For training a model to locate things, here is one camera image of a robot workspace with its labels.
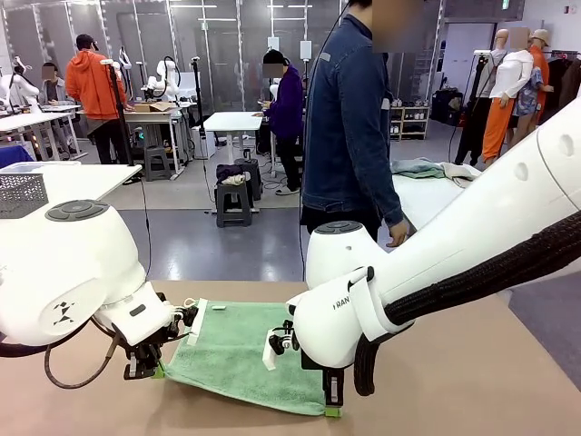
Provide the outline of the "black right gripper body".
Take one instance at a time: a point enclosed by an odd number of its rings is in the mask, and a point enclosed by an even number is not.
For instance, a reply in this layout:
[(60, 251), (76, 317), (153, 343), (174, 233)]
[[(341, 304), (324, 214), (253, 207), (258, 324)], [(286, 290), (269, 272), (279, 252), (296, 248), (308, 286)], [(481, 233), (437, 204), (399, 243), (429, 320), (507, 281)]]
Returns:
[(300, 351), (300, 366), (304, 371), (320, 372), (323, 380), (344, 377), (344, 368), (329, 368), (316, 363), (304, 350)]

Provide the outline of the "person's right hand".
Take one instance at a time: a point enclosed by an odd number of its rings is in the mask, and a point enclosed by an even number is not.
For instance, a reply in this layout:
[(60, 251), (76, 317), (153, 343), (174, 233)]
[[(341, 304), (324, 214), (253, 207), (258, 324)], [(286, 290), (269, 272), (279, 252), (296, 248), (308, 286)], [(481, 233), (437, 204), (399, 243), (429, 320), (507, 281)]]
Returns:
[(402, 217), (397, 223), (388, 224), (390, 241), (389, 248), (401, 246), (409, 238), (409, 223), (405, 217)]

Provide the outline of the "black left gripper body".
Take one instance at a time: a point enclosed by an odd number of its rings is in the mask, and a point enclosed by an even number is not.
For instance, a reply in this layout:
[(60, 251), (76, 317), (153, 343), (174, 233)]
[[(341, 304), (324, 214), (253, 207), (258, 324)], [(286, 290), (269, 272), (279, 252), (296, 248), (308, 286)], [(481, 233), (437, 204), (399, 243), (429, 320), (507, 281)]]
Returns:
[(162, 347), (173, 339), (173, 331), (158, 330), (135, 345), (130, 345), (120, 332), (117, 332), (115, 336), (118, 338), (118, 345), (125, 351), (128, 361), (158, 363), (162, 358)]

